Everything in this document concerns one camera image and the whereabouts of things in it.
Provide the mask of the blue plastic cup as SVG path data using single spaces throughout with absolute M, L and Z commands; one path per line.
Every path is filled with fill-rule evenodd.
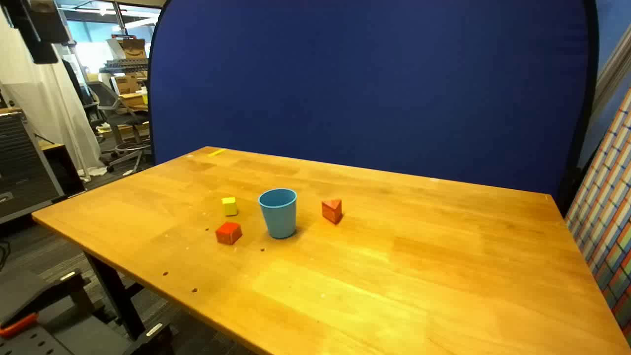
M 287 239 L 295 233 L 295 204 L 293 190 L 268 190 L 258 198 L 258 206 L 271 239 Z

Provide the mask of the blue fabric backdrop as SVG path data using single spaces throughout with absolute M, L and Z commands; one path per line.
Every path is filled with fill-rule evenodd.
M 593 0 L 167 0 L 153 155 L 200 147 L 565 196 Z

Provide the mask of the black table leg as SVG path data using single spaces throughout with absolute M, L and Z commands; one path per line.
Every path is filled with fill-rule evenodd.
M 106 299 L 110 300 L 120 324 L 131 340 L 137 340 L 143 334 L 143 324 L 131 304 L 131 297 L 124 287 L 118 273 L 96 257 L 86 257 L 90 269 L 94 271 Z

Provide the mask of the black floor frame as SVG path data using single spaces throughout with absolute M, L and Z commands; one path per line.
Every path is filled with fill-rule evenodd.
M 0 355 L 175 355 L 171 330 L 155 324 L 135 340 L 118 334 L 104 306 L 84 291 L 88 281 L 70 271 L 57 281 L 37 275 L 0 279 Z

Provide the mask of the yellow block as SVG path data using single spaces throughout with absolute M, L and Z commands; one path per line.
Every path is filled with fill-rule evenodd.
M 220 198 L 220 206 L 226 218 L 238 216 L 236 198 Z

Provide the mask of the cluttered metal shelf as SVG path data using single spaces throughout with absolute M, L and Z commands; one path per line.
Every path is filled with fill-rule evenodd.
M 114 170 L 131 162 L 129 174 L 135 174 L 151 155 L 145 42 L 133 36 L 112 36 L 106 46 L 112 58 L 98 70 L 98 80 L 88 84 L 96 113 L 112 137 L 104 164 Z

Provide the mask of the black equipment case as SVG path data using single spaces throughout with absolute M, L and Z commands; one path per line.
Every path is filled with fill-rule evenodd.
M 0 224 L 51 206 L 62 190 L 29 123 L 19 113 L 0 117 Z

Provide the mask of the white curtain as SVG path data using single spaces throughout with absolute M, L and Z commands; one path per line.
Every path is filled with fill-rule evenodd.
M 35 64 L 5 16 L 0 18 L 0 87 L 23 111 L 35 135 L 66 149 L 82 180 L 106 174 L 100 147 L 60 58 Z

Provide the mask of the colourful checkered board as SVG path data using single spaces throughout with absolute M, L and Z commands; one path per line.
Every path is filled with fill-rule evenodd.
M 622 338 L 631 342 L 631 91 L 565 216 Z

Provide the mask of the red cube block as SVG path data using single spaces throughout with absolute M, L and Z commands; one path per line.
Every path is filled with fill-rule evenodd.
M 240 226 L 234 222 L 224 222 L 220 228 L 214 229 L 214 237 L 220 245 L 234 245 L 240 237 Z

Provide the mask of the orange triangular block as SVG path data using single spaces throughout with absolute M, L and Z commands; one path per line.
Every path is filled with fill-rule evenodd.
M 337 226 L 337 224 L 340 222 L 340 218 L 342 218 L 342 202 L 340 202 L 340 200 L 323 202 L 323 204 L 321 204 L 321 216 L 323 216 L 329 224 Z

